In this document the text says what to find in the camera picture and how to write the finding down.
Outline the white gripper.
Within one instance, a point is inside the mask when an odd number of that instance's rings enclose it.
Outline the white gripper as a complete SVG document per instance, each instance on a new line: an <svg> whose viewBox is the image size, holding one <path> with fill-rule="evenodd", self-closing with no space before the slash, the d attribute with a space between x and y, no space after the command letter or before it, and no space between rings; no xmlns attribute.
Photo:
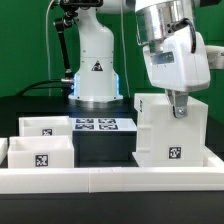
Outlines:
<svg viewBox="0 0 224 224"><path fill-rule="evenodd" d="M163 52L152 54L148 46L143 55L149 80L154 87L169 89L166 97L175 118L188 115L188 93L206 89L210 71L203 38L196 33L196 52L191 52L191 36L178 31L163 42Z"/></svg>

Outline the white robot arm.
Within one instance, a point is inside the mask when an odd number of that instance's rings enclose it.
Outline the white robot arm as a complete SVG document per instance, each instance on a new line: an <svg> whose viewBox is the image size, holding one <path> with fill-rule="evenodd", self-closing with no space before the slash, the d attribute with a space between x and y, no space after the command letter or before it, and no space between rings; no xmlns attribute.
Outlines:
<svg viewBox="0 0 224 224"><path fill-rule="evenodd" d="M187 115L188 94L210 84L208 49L194 25L194 9L222 0L73 0L80 37L80 67L72 97L106 103L120 97L113 70L114 36L96 14L133 11L149 80L162 88L177 118Z"/></svg>

